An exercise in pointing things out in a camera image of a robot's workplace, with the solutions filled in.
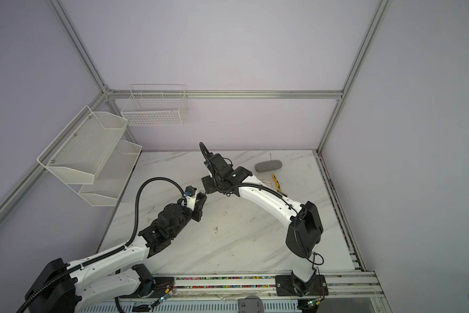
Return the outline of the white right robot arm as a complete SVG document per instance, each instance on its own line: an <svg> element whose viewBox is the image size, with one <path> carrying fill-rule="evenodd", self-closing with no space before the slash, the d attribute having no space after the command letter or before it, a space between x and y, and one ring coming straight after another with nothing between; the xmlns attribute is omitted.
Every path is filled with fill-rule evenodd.
<svg viewBox="0 0 469 313"><path fill-rule="evenodd" d="M313 202L299 203L266 186L242 166L234 168L220 154L200 147L209 175L202 178L207 193L219 192L248 200L275 217L287 228L285 245L297 260L293 262L290 282L293 294L307 295L314 287L316 268L314 248L324 232L319 211Z"/></svg>

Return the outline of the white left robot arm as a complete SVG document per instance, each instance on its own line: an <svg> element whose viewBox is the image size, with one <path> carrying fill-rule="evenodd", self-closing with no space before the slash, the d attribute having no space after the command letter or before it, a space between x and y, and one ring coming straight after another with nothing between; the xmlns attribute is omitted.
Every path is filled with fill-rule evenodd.
<svg viewBox="0 0 469 313"><path fill-rule="evenodd" d="M85 259L49 262L25 295L19 312L79 312L88 306L120 296L146 297L154 277L143 261L165 250L186 225L199 222L207 196L195 187L159 213L142 231L133 229L130 239Z"/></svg>

